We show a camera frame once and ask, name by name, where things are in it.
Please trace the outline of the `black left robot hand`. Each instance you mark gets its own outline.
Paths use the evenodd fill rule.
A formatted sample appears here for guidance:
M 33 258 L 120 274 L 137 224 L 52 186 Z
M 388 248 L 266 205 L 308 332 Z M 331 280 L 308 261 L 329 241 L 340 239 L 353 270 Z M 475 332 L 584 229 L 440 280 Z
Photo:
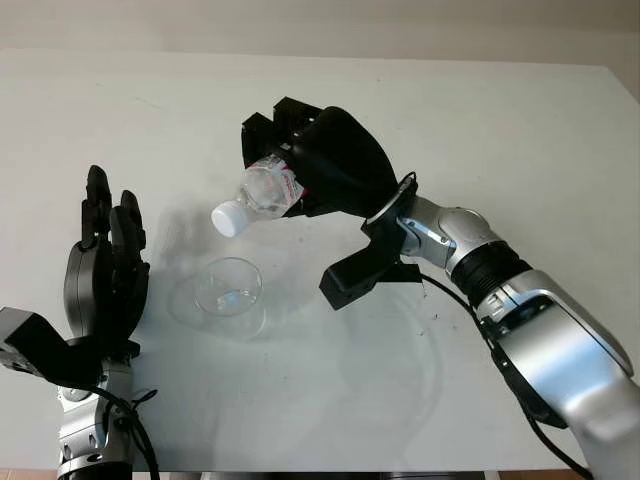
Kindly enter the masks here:
M 81 239 L 69 253 L 63 299 L 73 335 L 101 357 L 124 360 L 140 354 L 130 337 L 147 300 L 145 247 L 135 194 L 125 190 L 113 205 L 106 172 L 91 166 L 81 203 Z

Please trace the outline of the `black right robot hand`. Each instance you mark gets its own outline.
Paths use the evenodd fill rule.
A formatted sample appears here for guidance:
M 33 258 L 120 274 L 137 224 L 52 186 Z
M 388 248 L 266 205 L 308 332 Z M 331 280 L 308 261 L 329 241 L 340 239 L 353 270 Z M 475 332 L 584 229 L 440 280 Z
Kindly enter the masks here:
M 324 109 L 289 97 L 273 117 L 255 113 L 242 123 L 244 165 L 274 154 L 304 187 L 287 217 L 343 212 L 374 216 L 397 192 L 399 182 L 377 140 L 347 111 Z

